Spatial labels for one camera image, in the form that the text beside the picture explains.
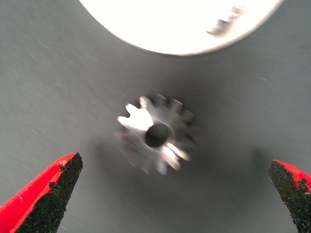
white disc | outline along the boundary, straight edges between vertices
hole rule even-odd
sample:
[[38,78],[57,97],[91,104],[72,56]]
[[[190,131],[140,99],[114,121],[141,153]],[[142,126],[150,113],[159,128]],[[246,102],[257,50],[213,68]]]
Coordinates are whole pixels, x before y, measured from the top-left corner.
[[[165,54],[194,55],[218,50],[259,27],[283,0],[80,0],[121,40]],[[241,15],[219,35],[208,33],[231,9]]]

gray background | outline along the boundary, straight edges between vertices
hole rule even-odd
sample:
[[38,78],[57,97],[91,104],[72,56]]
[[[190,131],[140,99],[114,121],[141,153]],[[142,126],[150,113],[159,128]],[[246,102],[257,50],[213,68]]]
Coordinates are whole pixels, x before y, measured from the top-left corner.
[[[61,155],[84,169],[60,233],[292,233],[272,159],[311,173],[311,1],[198,57],[139,50],[78,0],[0,2],[0,204]],[[162,93],[201,130],[180,172],[146,175],[119,153],[127,102]]]

metal part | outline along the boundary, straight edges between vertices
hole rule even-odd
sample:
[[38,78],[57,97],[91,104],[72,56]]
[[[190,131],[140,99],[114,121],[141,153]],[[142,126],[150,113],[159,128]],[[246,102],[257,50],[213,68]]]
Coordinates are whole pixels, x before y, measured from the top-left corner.
[[124,132],[119,134],[124,142],[122,152],[128,156],[133,166],[140,166],[146,173],[154,168],[165,175],[167,165],[180,169],[179,159],[190,161],[185,151],[193,141],[189,127],[193,114],[182,110],[183,105],[177,100],[167,104],[164,96],[158,94],[154,104],[146,97],[140,97],[140,108],[127,104],[130,117],[119,116]]
[[223,35],[230,29],[236,19],[244,13],[244,10],[244,5],[233,6],[227,14],[217,20],[216,25],[207,30],[207,33],[215,36]]

textured rubber coating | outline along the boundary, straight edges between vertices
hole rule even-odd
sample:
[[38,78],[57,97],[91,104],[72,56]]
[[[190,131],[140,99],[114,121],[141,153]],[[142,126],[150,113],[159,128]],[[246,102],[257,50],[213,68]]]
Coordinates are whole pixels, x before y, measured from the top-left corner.
[[298,232],[311,233],[310,176],[292,165],[274,160],[269,177],[289,209]]

metal gear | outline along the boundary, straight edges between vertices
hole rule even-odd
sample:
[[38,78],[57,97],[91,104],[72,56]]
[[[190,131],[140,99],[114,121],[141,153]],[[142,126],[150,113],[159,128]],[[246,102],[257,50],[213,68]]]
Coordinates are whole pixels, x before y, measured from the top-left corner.
[[126,105],[129,118],[118,117],[125,127],[119,134],[124,142],[122,152],[133,166],[140,166],[146,173],[155,168],[165,175],[167,165],[179,170],[180,158],[191,160],[185,149],[193,145],[190,134],[194,128],[189,127],[193,114],[183,110],[175,99],[168,104],[160,94],[155,96],[154,104],[145,96],[139,102],[140,108]]

